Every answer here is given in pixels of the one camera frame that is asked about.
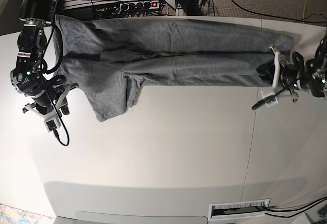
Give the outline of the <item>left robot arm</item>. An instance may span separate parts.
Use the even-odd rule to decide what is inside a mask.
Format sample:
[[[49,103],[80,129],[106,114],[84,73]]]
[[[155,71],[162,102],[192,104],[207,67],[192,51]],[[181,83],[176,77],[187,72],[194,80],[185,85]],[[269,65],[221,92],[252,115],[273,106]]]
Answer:
[[[288,90],[290,93],[303,91],[315,98],[326,98],[326,36],[320,41],[315,55],[305,60],[299,52],[291,57],[284,56],[271,47],[274,59],[257,68],[259,76],[271,83],[272,96]]]

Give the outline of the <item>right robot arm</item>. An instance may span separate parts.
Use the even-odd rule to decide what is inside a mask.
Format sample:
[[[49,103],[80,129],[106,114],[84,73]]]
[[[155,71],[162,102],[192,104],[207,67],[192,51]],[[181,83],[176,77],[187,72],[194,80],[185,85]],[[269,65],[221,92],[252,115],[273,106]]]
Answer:
[[[17,39],[16,66],[10,73],[15,90],[32,98],[32,107],[43,115],[53,110],[52,104],[58,101],[64,91],[64,77],[57,76],[51,80],[44,77],[45,74],[55,72],[61,64],[58,61],[52,69],[48,69],[44,59],[50,43],[44,28],[52,26],[53,32],[59,31],[54,24],[58,1],[23,0],[20,20],[24,22],[24,26]]]

